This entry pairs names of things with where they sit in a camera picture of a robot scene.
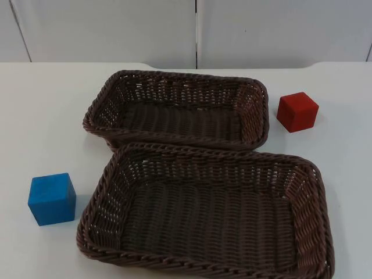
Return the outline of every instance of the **basket rim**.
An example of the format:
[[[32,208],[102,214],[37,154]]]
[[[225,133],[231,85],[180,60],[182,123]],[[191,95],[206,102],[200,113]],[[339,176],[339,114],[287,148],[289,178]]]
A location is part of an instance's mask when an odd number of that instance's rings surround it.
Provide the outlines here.
[[[324,248],[324,261],[319,262],[319,266],[316,270],[311,270],[312,273],[307,270],[306,275],[301,275],[302,279],[315,279],[315,278],[331,278],[334,274],[334,250],[332,245],[332,235],[330,230],[330,222],[328,218],[328,211],[327,211],[327,204],[326,204],[326,196],[325,196],[325,189],[324,184],[321,179],[321,174],[319,169],[311,162],[299,156],[292,156],[292,155],[283,155],[283,154],[272,154],[272,153],[259,153],[259,152],[240,152],[240,151],[223,151],[223,150],[216,150],[216,149],[207,149],[207,148],[198,148],[198,147],[191,147],[191,146],[179,146],[179,145],[169,145],[169,144],[148,144],[148,143],[141,143],[141,142],[134,142],[130,143],[126,146],[123,146],[115,152],[105,167],[103,175],[98,183],[98,186],[88,204],[85,208],[81,220],[78,225],[77,230],[77,245],[86,256],[97,259],[97,260],[109,260],[109,259],[117,259],[117,258],[128,258],[128,259],[136,259],[138,261],[154,261],[154,262],[161,262],[164,264],[170,263],[178,263],[182,266],[187,268],[193,268],[195,266],[208,266],[207,269],[216,269],[216,270],[233,270],[234,272],[242,272],[247,273],[247,269],[242,267],[231,267],[227,264],[217,264],[213,262],[199,262],[197,260],[190,259],[188,257],[167,257],[165,255],[157,255],[157,254],[148,254],[148,253],[137,253],[137,252],[128,252],[117,250],[108,247],[97,246],[92,241],[92,239],[87,234],[88,226],[92,223],[92,220],[95,216],[96,212],[96,205],[100,204],[101,201],[105,198],[106,192],[108,190],[108,186],[110,180],[114,175],[114,169],[116,168],[117,164],[121,160],[123,156],[126,155],[127,152],[132,150],[142,150],[142,151],[158,151],[161,153],[177,153],[179,155],[189,155],[194,156],[198,155],[205,158],[223,158],[223,159],[260,159],[260,160],[267,160],[270,161],[278,161],[281,159],[284,163],[297,163],[297,166],[301,166],[306,168],[308,171],[309,177],[314,176],[315,179],[309,179],[312,187],[317,188],[318,198],[319,198],[319,213],[318,218],[322,223],[322,239],[323,239],[323,248]],[[255,272],[257,276],[279,276],[281,275],[285,279],[294,279],[298,278],[298,276],[293,274],[283,274],[283,273],[275,273],[275,272],[268,272],[268,271],[257,271]]]
[[[95,124],[93,121],[93,115],[99,110],[103,102],[105,101],[106,97],[109,95],[111,90],[116,86],[117,83],[120,82],[120,77],[122,75],[147,75],[147,76],[165,76],[165,77],[177,77],[177,78],[187,78],[187,79],[210,79],[210,80],[232,80],[232,81],[239,81],[241,83],[247,83],[252,85],[254,88],[258,87],[260,89],[260,93],[263,95],[262,102],[263,102],[263,111],[262,111],[262,118],[263,118],[263,127],[261,135],[253,142],[245,142],[242,140],[226,140],[226,139],[214,139],[209,137],[197,137],[194,135],[178,135],[173,133],[165,133],[165,132],[151,132],[151,131],[144,131],[144,130],[129,130],[126,128],[107,128],[106,126],[100,126]],[[100,90],[97,97],[93,100],[92,104],[89,106],[84,119],[83,119],[83,127],[86,131],[93,133],[99,137],[109,137],[109,138],[119,138],[123,137],[126,140],[132,138],[135,141],[149,141],[152,142],[151,138],[158,138],[160,135],[164,138],[172,139],[173,144],[177,144],[176,139],[180,140],[180,143],[187,140],[190,143],[188,145],[198,145],[200,142],[207,142],[208,145],[214,147],[223,146],[223,148],[227,149],[235,149],[235,150],[244,150],[244,149],[255,149],[262,146],[268,137],[269,133],[269,106],[268,106],[268,94],[266,87],[259,81],[249,77],[231,77],[231,76],[214,76],[210,74],[195,74],[195,73],[179,73],[179,72],[168,72],[168,71],[150,71],[150,70],[120,70],[116,73],[112,74],[108,80],[106,81],[105,85]]]

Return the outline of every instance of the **blue cube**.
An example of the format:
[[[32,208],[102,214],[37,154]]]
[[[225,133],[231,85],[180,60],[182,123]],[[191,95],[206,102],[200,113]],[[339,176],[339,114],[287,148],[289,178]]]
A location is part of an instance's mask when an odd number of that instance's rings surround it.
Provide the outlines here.
[[[68,173],[34,177],[28,206],[39,226],[73,221],[76,194]]]

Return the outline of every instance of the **white wall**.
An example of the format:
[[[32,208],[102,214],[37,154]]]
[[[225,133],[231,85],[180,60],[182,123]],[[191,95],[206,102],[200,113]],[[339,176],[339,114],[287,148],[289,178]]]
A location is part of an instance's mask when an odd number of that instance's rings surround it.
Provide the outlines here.
[[[0,0],[0,62],[28,61],[8,0]]]
[[[195,0],[12,0],[32,61],[195,67]]]
[[[201,68],[366,61],[371,0],[198,0]]]

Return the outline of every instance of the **rectangular basket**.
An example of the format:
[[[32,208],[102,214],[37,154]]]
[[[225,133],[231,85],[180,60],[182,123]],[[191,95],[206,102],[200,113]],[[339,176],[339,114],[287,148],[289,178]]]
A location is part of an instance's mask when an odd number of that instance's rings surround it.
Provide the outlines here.
[[[112,75],[83,121],[115,151],[158,142],[254,149],[267,139],[267,92],[251,78],[123,70]]]
[[[133,143],[112,157],[77,230],[86,256],[212,278],[331,278],[316,166],[299,157]]]

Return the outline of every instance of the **woven basket bottom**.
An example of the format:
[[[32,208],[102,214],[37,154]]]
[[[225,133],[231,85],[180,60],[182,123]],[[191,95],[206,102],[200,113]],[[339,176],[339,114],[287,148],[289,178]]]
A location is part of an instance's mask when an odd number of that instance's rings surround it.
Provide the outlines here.
[[[286,273],[296,269],[291,205],[275,191],[167,179],[133,188],[120,250]]]
[[[154,133],[241,140],[240,118],[235,111],[228,109],[198,110],[135,103],[126,108],[119,126]]]

